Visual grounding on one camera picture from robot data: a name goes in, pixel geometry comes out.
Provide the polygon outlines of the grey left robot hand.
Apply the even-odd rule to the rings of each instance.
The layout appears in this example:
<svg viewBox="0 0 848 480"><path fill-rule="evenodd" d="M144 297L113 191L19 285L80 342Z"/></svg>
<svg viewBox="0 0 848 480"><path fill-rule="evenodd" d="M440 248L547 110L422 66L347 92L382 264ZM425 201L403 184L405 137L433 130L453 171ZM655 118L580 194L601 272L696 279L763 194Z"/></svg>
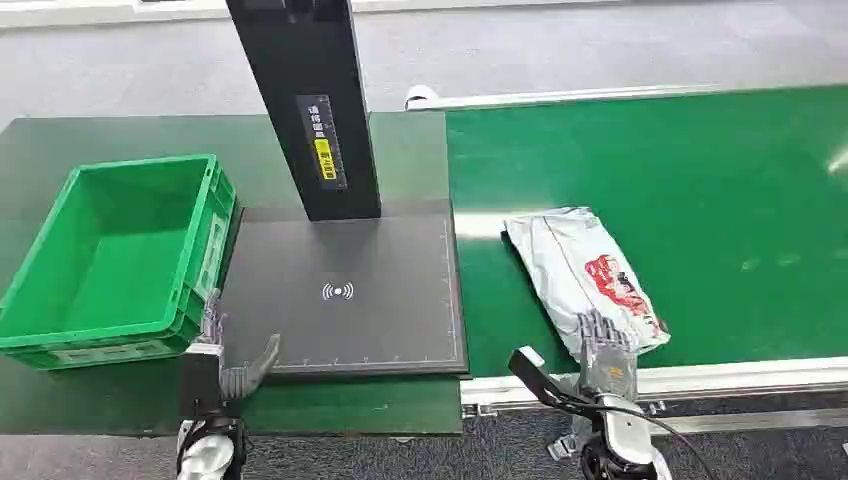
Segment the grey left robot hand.
<svg viewBox="0 0 848 480"><path fill-rule="evenodd" d="M264 351L253 361L225 367L224 323L220 310L221 290L210 291L203 312L200 335L179 357L179 414L185 419L238 418L240 404L252 396L279 358L278 333L271 335Z"/></svg>

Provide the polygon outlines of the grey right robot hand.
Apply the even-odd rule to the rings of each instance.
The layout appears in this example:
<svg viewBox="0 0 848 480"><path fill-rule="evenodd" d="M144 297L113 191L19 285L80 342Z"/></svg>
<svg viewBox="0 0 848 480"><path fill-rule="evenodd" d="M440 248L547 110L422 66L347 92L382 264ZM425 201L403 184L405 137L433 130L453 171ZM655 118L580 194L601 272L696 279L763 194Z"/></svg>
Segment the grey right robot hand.
<svg viewBox="0 0 848 480"><path fill-rule="evenodd" d="M577 320L580 372L575 381L550 375L529 345L512 352L509 369L546 406L588 417L609 408L639 413L638 355L628 337L596 310L579 313Z"/></svg>

